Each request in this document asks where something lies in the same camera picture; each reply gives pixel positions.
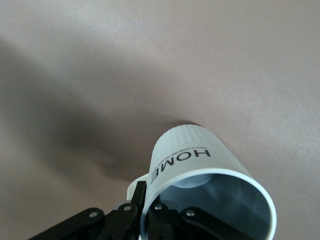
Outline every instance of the screw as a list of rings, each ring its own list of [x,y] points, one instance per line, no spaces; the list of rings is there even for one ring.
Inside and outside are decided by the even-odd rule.
[[[92,213],[89,214],[90,218],[94,218],[96,216],[98,216],[98,213],[96,211],[93,211]]]
[[[131,210],[131,206],[130,205],[125,206],[123,210],[130,211]]]
[[[162,209],[162,205],[161,205],[161,204],[156,204],[156,205],[154,206],[154,209],[155,209],[155,210],[161,210],[161,209]]]
[[[193,217],[195,215],[195,211],[191,210],[191,209],[188,209],[185,214],[188,216],[188,217]]]

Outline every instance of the beige surface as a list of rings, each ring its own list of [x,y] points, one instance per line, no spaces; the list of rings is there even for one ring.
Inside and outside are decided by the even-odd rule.
[[[320,236],[320,1],[0,2],[0,239],[108,212],[197,123]]]

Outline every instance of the white mug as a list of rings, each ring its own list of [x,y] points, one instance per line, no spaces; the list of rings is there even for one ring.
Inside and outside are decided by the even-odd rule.
[[[247,172],[208,129],[181,125],[156,142],[149,174],[128,188],[131,199],[137,181],[146,181],[140,221],[147,239],[146,215],[154,200],[175,202],[178,211],[198,207],[259,240],[272,240],[277,225],[275,205],[268,192]]]

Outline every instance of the silver screw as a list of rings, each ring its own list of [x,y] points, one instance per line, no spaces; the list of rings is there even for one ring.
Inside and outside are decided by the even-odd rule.
[[[195,212],[191,209],[188,209],[185,214],[188,216],[188,217],[193,217],[195,215]]]
[[[98,216],[98,213],[96,211],[93,211],[92,213],[89,214],[90,218],[94,218],[96,216]]]
[[[123,210],[130,211],[131,210],[131,206],[130,205],[125,206]]]
[[[161,205],[161,204],[156,204],[156,205],[154,206],[154,209],[155,209],[155,210],[161,210],[161,209],[162,209],[162,205]]]

